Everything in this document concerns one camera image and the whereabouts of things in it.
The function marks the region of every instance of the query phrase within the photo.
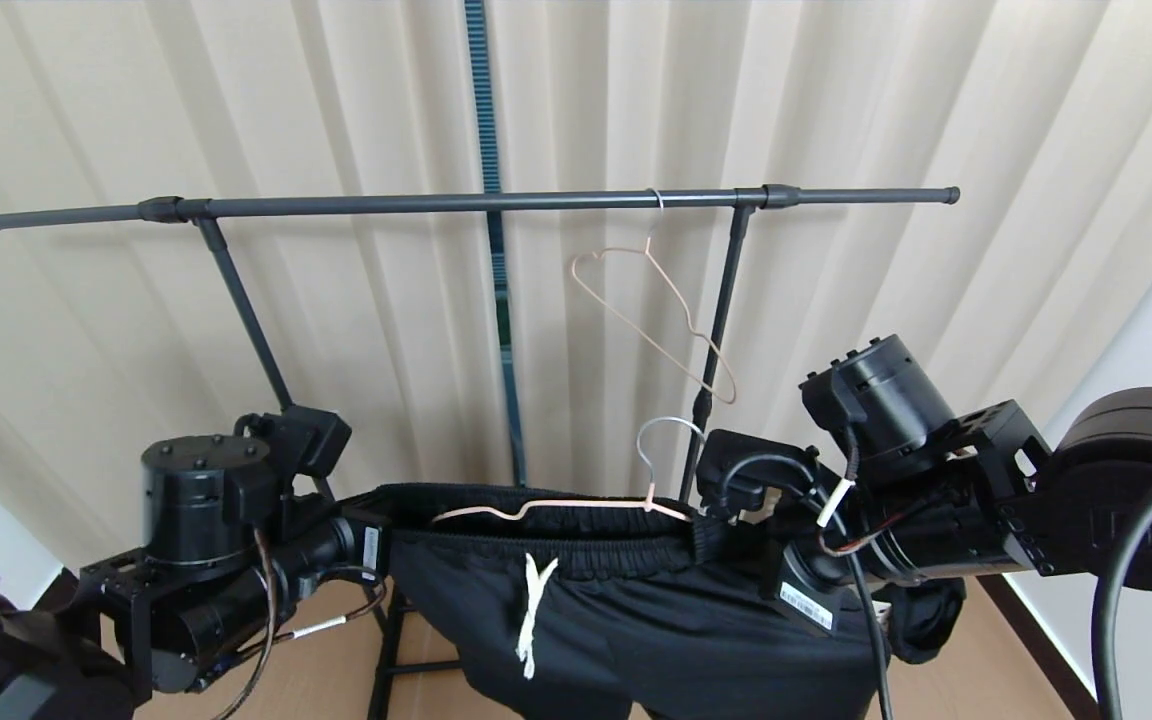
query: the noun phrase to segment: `clothes hanger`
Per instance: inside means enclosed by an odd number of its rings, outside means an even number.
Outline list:
[[[652,228],[650,228],[647,232],[647,240],[645,243],[643,243],[643,250],[634,249],[634,247],[605,247],[604,250],[598,250],[593,252],[582,252],[581,255],[576,255],[575,258],[573,258],[571,264],[567,266],[568,272],[571,273],[573,281],[576,281],[576,285],[579,285],[581,288],[584,288],[584,290],[589,293],[590,297],[593,297],[593,300],[598,301],[599,305],[605,306],[608,313],[615,314],[616,318],[621,320],[621,323],[630,325],[630,328],[632,328],[634,332],[639,333],[639,336],[643,338],[643,340],[647,341],[650,344],[652,344],[652,347],[657,348],[660,355],[666,356],[666,359],[670,361],[670,363],[677,365],[679,369],[687,374],[687,377],[699,382],[700,387],[708,389],[708,394],[715,397],[719,402],[726,402],[727,406],[732,406],[733,402],[736,402],[736,374],[732,372],[732,366],[727,364],[726,357],[723,357],[721,350],[718,350],[718,346],[717,343],[714,343],[712,338],[710,338],[708,334],[699,332],[696,328],[696,325],[695,323],[692,323],[691,319],[691,308],[687,304],[687,300],[682,297],[682,291],[679,291],[679,287],[677,285],[675,285],[675,282],[673,282],[673,278],[670,278],[668,273],[664,272],[662,266],[660,266],[660,263],[658,263],[655,257],[652,255],[652,237],[657,232],[657,227],[660,223],[660,219],[664,218],[664,197],[660,196],[660,192],[652,190],[652,188],[649,188],[649,190],[652,191],[654,196],[657,196],[657,206],[659,207],[659,213],[657,214],[655,221],[652,222]],[[655,270],[657,274],[660,275],[660,278],[662,278],[664,281],[669,286],[669,290],[673,291],[673,296],[675,296],[675,300],[677,300],[679,304],[682,305],[682,313],[684,313],[684,317],[687,319],[687,332],[691,333],[691,338],[699,338],[700,340],[705,341],[705,343],[708,344],[708,349],[713,351],[714,357],[718,358],[718,363],[723,366],[723,371],[727,373],[727,378],[730,379],[732,381],[730,396],[718,395],[718,391],[714,389],[712,384],[705,382],[699,377],[696,377],[696,374],[692,374],[691,370],[687,369],[687,365],[682,363],[682,361],[670,355],[666,350],[666,348],[660,347],[660,343],[654,341],[653,338],[650,336],[649,333],[644,331],[644,328],[641,328],[639,325],[634,323],[634,320],[626,318],[626,316],[622,314],[620,310],[616,310],[615,306],[609,305],[607,300],[604,300],[602,296],[598,295],[598,293],[594,291],[594,288],[589,287],[589,285],[586,285],[585,281],[582,281],[582,279],[579,278],[579,273],[576,272],[579,262],[585,259],[601,260],[604,256],[607,255],[608,252],[627,252],[630,255],[641,255],[647,259],[647,263],[652,264],[652,268]]]
[[[522,503],[522,507],[517,511],[503,511],[490,505],[476,505],[475,507],[458,507],[456,510],[444,511],[442,515],[435,515],[429,523],[433,525],[440,520],[462,518],[465,515],[479,515],[484,513],[495,515],[500,520],[522,520],[522,516],[526,515],[526,511],[530,511],[532,507],[616,507],[616,509],[623,510],[659,511],[659,514],[667,515],[669,518],[690,523],[691,516],[687,515],[685,511],[672,509],[672,507],[659,505],[655,501],[655,465],[652,464],[652,460],[643,450],[644,430],[665,420],[685,425],[687,429],[690,429],[692,433],[700,438],[700,447],[704,448],[705,446],[704,430],[696,427],[690,420],[676,418],[673,415],[665,415],[643,423],[639,427],[639,434],[634,438],[634,447],[639,452],[639,460],[643,460],[647,467],[647,495],[643,500],[529,500]]]

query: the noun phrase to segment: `black shorts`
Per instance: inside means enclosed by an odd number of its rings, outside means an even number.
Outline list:
[[[658,511],[536,509],[523,520],[440,511],[573,497],[538,488],[396,484],[365,503],[394,523],[391,575],[456,644],[468,683],[526,719],[856,720],[876,691],[859,600],[818,638],[758,597],[761,530]],[[684,506],[670,503],[679,509]],[[535,675],[516,653],[526,553],[558,559],[535,614]]]

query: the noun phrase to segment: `wire hanger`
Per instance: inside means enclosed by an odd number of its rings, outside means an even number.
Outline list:
[[[657,348],[660,355],[666,356],[666,359],[670,361],[670,363],[677,365],[679,369],[687,374],[687,377],[699,382],[700,387],[707,389],[710,395],[717,397],[718,401],[726,402],[727,406],[735,404],[736,374],[732,372],[732,366],[727,364],[726,357],[723,357],[721,350],[718,350],[718,346],[717,343],[714,343],[712,338],[710,338],[708,334],[699,332],[696,328],[696,325],[695,323],[692,323],[691,319],[691,308],[687,304],[687,300],[682,297],[682,291],[679,291],[679,287],[677,285],[675,285],[675,282],[673,282],[673,278],[670,278],[668,273],[664,272],[662,266],[660,266],[660,263],[658,263],[655,257],[652,255],[652,237],[655,235],[657,227],[660,223],[660,219],[664,218],[664,197],[660,196],[659,191],[652,190],[652,188],[649,188],[649,191],[652,192],[654,196],[657,196],[657,206],[659,207],[659,213],[657,214],[655,221],[652,222],[652,228],[647,229],[647,240],[646,242],[643,243],[643,250],[636,250],[634,249],[634,247],[605,247],[604,250],[596,250],[593,252],[582,252],[581,255],[576,255],[575,258],[573,258],[571,264],[567,266],[568,272],[571,272],[573,281],[576,281],[576,285],[579,285],[581,288],[584,288],[584,290],[589,293],[590,297],[593,297],[593,300],[598,301],[599,305],[605,306],[608,313],[615,314],[616,318],[621,320],[621,323],[630,325],[630,328],[632,328],[634,332],[639,333],[639,336],[643,338],[643,340],[647,341],[650,344],[652,344],[652,347]],[[666,348],[660,347],[660,343],[654,341],[653,338],[650,336],[649,333],[644,331],[644,328],[641,328],[639,325],[637,325],[634,320],[626,318],[626,316],[622,314],[620,310],[616,310],[615,306],[609,305],[607,300],[604,300],[602,296],[599,295],[599,293],[596,293],[594,288],[589,287],[585,283],[585,281],[582,281],[579,274],[576,273],[576,266],[579,265],[579,262],[586,258],[593,260],[601,260],[604,256],[607,255],[608,252],[627,252],[631,255],[641,255],[647,259],[647,263],[652,264],[652,268],[655,270],[657,274],[660,275],[660,278],[662,278],[664,281],[669,286],[669,290],[673,291],[673,296],[675,296],[675,300],[677,300],[679,304],[682,305],[682,313],[684,313],[687,319],[687,332],[691,333],[691,338],[699,338],[700,340],[705,341],[705,343],[708,344],[708,349],[713,351],[714,357],[718,358],[718,363],[723,366],[723,370],[726,370],[727,378],[732,379],[730,396],[718,395],[718,391],[714,389],[712,384],[705,382],[699,377],[696,377],[696,374],[692,373],[691,370],[687,369],[687,365],[682,363],[681,359],[677,359],[677,357],[670,355],[666,350]]]
[[[705,445],[704,430],[696,427],[690,420],[675,418],[673,415],[665,415],[643,423],[639,427],[639,434],[634,438],[634,447],[639,452],[639,458],[647,467],[647,495],[643,500],[529,500],[522,503],[522,507],[517,511],[503,511],[490,505],[476,505],[475,507],[460,507],[456,510],[444,511],[442,515],[435,515],[429,524],[433,525],[440,520],[462,518],[465,515],[479,515],[484,513],[495,515],[500,520],[522,520],[522,516],[526,515],[526,511],[531,510],[532,507],[614,507],[614,509],[623,510],[659,511],[659,514],[667,515],[669,518],[690,523],[691,516],[687,515],[685,511],[672,509],[672,507],[659,505],[655,501],[655,465],[652,464],[652,460],[643,450],[643,430],[665,420],[685,425],[692,433],[700,438],[700,447],[704,448]]]

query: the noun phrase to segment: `waistband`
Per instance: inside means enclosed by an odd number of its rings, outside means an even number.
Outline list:
[[[388,516],[393,541],[415,543],[439,555],[472,556],[517,564],[530,552],[539,564],[558,558],[558,574],[567,579],[644,577],[676,571],[730,555],[735,546],[752,541],[751,525],[736,526],[705,518],[685,503],[658,498],[658,502],[687,511],[691,523],[659,511],[614,507],[544,507],[522,520],[500,520],[480,514],[429,522],[442,511],[488,505],[500,511],[517,511],[530,500],[627,500],[575,495],[502,486],[401,483],[381,486],[354,502]]]

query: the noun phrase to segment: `beige curtain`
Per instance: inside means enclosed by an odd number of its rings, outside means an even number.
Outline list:
[[[482,189],[461,3],[0,3],[0,210]],[[957,410],[1046,419],[1152,281],[1152,3],[488,3],[506,190],[963,187],[755,215],[714,427],[819,442],[796,382],[899,332]],[[507,220],[536,486],[641,492],[695,387],[567,281],[647,211]],[[657,250],[707,328],[721,211]],[[340,492],[508,482],[480,217],[243,219],[230,247]],[[696,370],[635,259],[588,270]],[[68,564],[141,540],[138,455],[273,409],[191,228],[0,233],[0,500]],[[650,449],[676,483],[680,435]]]

